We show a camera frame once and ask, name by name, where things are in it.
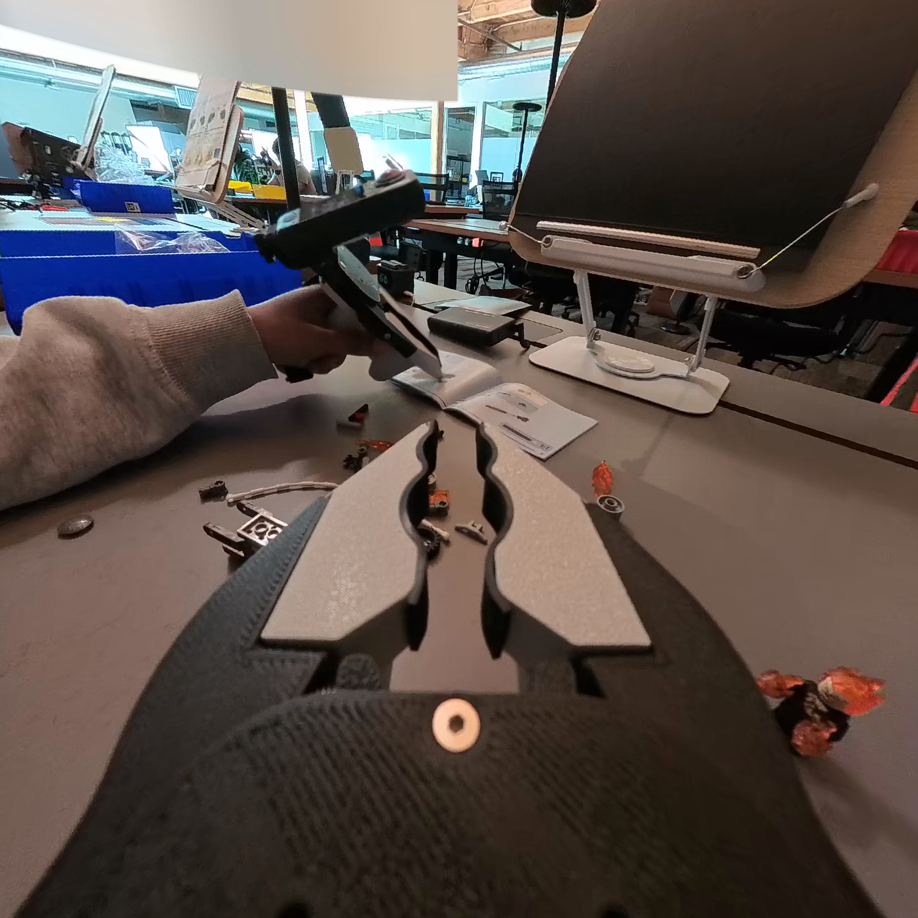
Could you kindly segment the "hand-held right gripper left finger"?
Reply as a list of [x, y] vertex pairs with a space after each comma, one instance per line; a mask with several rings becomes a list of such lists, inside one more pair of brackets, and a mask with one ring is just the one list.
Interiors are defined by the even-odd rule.
[[429, 511], [440, 427], [421, 424], [332, 491], [261, 632], [269, 646], [419, 649], [427, 631]]

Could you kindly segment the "black lego part with flames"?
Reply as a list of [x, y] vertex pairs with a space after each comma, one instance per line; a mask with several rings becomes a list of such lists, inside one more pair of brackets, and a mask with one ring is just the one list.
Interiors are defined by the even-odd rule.
[[755, 680], [793, 751], [802, 758], [823, 758], [840, 743], [851, 722], [886, 700], [884, 679], [854, 667], [835, 667], [811, 680], [767, 670]]

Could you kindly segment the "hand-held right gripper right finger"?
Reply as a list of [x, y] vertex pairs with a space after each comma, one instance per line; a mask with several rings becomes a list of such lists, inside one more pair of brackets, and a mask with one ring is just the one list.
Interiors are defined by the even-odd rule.
[[481, 625], [498, 659], [581, 659], [652, 649], [585, 502], [500, 430], [476, 430], [492, 530]]

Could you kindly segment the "pile of clear plastic bags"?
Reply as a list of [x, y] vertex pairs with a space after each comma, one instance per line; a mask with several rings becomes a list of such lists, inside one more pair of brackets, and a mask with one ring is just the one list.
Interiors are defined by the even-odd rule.
[[127, 185], [170, 184], [175, 166], [160, 128], [128, 126], [124, 131], [102, 131], [95, 146], [98, 181]]

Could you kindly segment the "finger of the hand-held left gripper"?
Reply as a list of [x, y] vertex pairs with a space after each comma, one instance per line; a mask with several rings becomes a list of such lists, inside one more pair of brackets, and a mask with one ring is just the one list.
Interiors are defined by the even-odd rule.
[[384, 289], [379, 289], [384, 325], [380, 326], [372, 310], [355, 308], [330, 286], [323, 292], [334, 307], [327, 326], [349, 334], [373, 337], [368, 373], [376, 381], [387, 381], [411, 369], [419, 369], [434, 379], [442, 378], [442, 360], [436, 346], [412, 321], [410, 309]]
[[412, 319], [408, 309], [380, 286], [357, 257], [345, 246], [337, 248], [345, 304], [361, 326], [405, 364], [439, 364], [440, 353]]

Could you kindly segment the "cardboard sheet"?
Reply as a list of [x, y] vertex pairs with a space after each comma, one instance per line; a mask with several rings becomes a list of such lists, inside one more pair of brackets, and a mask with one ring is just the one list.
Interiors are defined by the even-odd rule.
[[237, 104], [241, 82], [203, 76], [188, 120], [175, 189], [204, 204], [224, 201], [239, 145], [244, 114]]

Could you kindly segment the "black floor lamp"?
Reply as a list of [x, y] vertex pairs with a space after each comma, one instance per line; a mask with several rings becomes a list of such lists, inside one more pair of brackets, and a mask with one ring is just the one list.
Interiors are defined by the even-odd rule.
[[582, 18], [592, 14], [597, 4], [597, 1], [531, 1], [532, 10], [537, 16], [556, 19], [552, 60], [549, 68], [546, 93], [547, 104], [551, 103], [556, 90], [565, 26], [569, 19]]

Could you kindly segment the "black power adapter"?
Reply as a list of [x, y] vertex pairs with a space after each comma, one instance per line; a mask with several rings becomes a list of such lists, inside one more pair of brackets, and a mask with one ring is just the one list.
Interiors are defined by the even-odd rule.
[[522, 323], [511, 315], [501, 315], [467, 306], [450, 306], [428, 319], [430, 332], [452, 342], [479, 348], [491, 348], [506, 340], [515, 340], [528, 350], [530, 342]]

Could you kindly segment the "small blue storage bin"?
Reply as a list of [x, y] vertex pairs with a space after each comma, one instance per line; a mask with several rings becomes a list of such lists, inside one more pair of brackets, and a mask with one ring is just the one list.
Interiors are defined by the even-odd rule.
[[156, 216], [175, 213], [173, 192], [165, 186], [73, 179], [68, 189], [94, 213]]

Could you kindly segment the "black lego model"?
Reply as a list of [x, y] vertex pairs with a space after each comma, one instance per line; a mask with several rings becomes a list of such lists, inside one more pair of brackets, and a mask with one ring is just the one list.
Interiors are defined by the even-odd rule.
[[246, 522], [236, 530], [232, 531], [212, 522], [205, 523], [202, 527], [204, 533], [217, 542], [230, 558], [244, 561], [252, 557], [261, 548], [270, 545], [288, 525], [250, 500], [240, 500], [232, 506], [246, 517]]

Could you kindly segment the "person's left forearm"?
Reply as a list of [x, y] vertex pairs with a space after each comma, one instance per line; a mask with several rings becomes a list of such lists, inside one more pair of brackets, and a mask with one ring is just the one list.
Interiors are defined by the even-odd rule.
[[3, 511], [150, 455], [277, 376], [236, 291], [156, 307], [55, 297], [1, 345]]

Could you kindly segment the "person's left hand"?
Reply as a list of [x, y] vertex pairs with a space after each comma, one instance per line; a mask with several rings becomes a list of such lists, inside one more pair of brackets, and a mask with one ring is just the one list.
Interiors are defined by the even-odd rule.
[[374, 339], [365, 329], [331, 326], [335, 308], [312, 285], [250, 306], [247, 312], [270, 363], [286, 375], [309, 378], [331, 373], [350, 356], [373, 354]]

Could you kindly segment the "large blue storage bin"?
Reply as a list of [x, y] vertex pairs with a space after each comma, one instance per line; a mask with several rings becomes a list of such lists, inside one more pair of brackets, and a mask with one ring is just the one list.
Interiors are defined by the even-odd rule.
[[25, 311], [54, 297], [154, 307], [238, 291], [253, 306], [301, 283], [299, 272], [266, 261], [249, 233], [220, 220], [2, 213], [2, 307], [17, 335]]

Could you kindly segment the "black pole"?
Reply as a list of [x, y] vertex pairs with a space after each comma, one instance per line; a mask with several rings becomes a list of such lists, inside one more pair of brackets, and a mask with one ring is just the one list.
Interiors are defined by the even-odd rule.
[[278, 150], [284, 179], [286, 203], [290, 211], [298, 211], [300, 209], [301, 194], [296, 170], [287, 91], [283, 87], [272, 86], [271, 97], [277, 129]]

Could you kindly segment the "lego instruction booklet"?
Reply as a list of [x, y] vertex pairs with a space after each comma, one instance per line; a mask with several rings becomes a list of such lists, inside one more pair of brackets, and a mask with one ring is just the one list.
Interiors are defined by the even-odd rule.
[[497, 427], [540, 460], [556, 455], [598, 424], [526, 384], [504, 382], [488, 362], [449, 351], [441, 354], [441, 361], [440, 379], [413, 367], [394, 376], [392, 383], [471, 424]]

